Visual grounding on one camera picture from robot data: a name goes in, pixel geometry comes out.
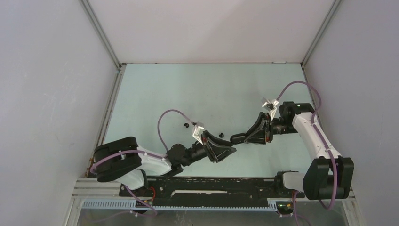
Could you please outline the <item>black earbud case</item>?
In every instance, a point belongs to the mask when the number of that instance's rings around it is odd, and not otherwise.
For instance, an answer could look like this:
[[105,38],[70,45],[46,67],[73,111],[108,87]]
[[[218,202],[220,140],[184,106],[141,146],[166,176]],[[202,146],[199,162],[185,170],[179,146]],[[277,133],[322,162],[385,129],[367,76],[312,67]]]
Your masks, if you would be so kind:
[[233,143],[234,145],[237,145],[237,144],[244,143],[245,139],[246,139],[246,134],[245,133],[239,133],[239,134],[232,135],[230,137],[230,142]]

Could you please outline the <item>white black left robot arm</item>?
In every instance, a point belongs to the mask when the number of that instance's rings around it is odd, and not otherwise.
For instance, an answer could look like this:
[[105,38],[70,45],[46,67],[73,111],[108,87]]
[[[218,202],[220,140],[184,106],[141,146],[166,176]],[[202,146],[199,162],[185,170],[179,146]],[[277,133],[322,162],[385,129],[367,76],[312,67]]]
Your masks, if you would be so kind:
[[135,137],[126,137],[98,146],[89,171],[96,175],[100,183],[117,181],[137,196],[143,196],[149,190],[147,172],[173,177],[181,173],[184,167],[204,158],[218,163],[236,151],[233,143],[215,137],[207,130],[191,147],[175,144],[165,155],[144,149],[138,145]]

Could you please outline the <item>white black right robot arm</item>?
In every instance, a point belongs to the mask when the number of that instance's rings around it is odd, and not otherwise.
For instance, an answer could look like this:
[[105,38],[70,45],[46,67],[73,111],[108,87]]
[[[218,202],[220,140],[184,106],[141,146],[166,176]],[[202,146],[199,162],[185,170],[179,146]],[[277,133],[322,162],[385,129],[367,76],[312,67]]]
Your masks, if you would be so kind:
[[309,200],[348,198],[354,162],[343,157],[329,142],[309,103],[283,102],[268,113],[261,112],[254,125],[247,132],[232,136],[231,142],[265,145],[274,135],[293,133],[305,144],[311,164],[304,174],[281,172],[273,185],[275,194],[285,197],[296,190]]

